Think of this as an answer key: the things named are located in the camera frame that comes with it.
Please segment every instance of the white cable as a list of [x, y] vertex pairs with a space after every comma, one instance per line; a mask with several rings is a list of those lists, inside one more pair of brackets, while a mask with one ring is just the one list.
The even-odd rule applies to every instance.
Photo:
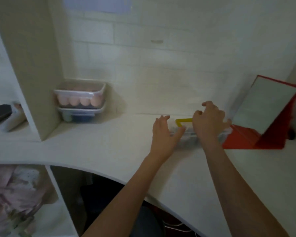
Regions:
[[165, 221], [162, 221], [164, 224], [166, 224], [166, 225], [169, 225], [169, 226], [180, 226], [180, 225], [182, 225], [183, 223], [179, 223], [179, 224], [177, 224], [177, 225], [174, 225], [174, 224], [168, 224], [167, 222], [165, 222]]
[[174, 229], [174, 230], [177, 230], [177, 231], [181, 231], [181, 232], [185, 232], [185, 233], [188, 233], [188, 232], [191, 232], [192, 230], [181, 230], [181, 229], [177, 229], [177, 228], [174, 228], [174, 227], [170, 227], [170, 226], [164, 226], [166, 228], [169, 228], [169, 229]]

